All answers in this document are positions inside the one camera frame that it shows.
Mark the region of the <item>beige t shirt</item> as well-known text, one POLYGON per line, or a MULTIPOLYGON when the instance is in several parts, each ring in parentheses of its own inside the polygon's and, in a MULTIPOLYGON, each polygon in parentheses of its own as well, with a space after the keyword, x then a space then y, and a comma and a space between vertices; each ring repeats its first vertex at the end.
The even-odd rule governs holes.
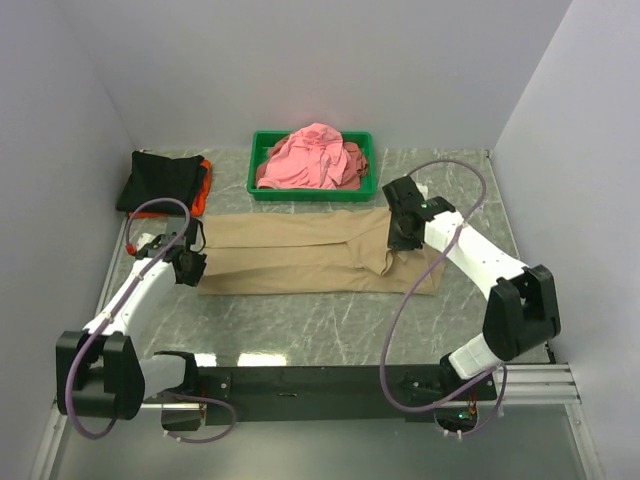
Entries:
POLYGON ((383 207, 209 216, 198 289, 208 295, 404 293, 415 285, 419 294, 436 294, 445 266, 419 277, 438 251, 388 247, 389 224, 383 207))

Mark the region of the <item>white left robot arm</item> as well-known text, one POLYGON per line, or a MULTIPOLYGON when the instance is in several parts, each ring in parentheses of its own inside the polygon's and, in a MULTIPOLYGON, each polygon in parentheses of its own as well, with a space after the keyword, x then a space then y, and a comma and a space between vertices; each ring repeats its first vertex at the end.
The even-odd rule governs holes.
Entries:
POLYGON ((200 378, 192 353, 160 351, 139 358, 135 344, 161 300, 176 285, 195 287, 206 266, 203 223, 192 218, 185 235, 180 219, 155 237, 142 235, 124 283, 104 309, 79 331, 65 331, 55 347, 57 403, 77 417, 130 420, 144 400, 167 392, 193 399, 200 378))

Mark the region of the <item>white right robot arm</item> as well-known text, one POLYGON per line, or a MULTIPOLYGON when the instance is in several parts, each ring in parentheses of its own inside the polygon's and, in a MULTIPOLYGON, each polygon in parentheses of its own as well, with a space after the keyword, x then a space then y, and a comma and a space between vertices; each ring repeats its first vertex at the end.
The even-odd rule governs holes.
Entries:
POLYGON ((441 360, 438 386, 460 399, 474 378, 557 337, 561 332, 555 281, 543 265, 530 267, 500 250, 441 196, 426 199, 409 176, 383 187, 390 212, 388 245, 429 246, 462 271, 486 299, 482 330, 441 360))

